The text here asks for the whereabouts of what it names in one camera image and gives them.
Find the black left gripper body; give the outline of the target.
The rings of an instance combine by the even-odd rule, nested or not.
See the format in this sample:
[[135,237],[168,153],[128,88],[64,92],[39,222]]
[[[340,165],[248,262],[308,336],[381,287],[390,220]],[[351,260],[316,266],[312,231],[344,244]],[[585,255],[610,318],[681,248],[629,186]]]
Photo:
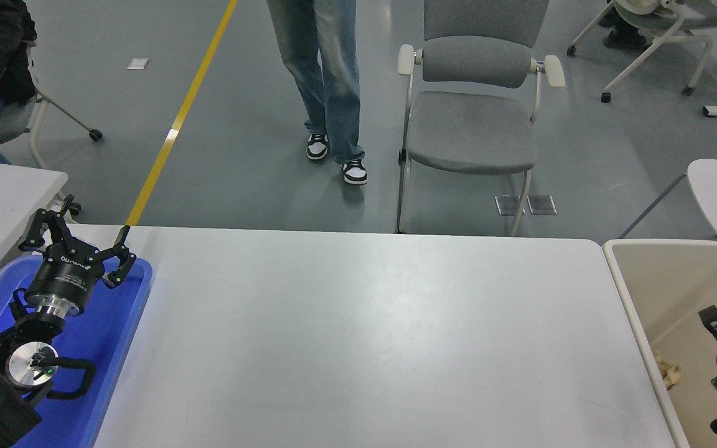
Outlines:
[[103,262],[89,261],[92,255],[80,248],[69,253],[62,245],[51,244],[26,291],[27,302],[37,304],[39,297],[54,296],[85,306],[103,277]]

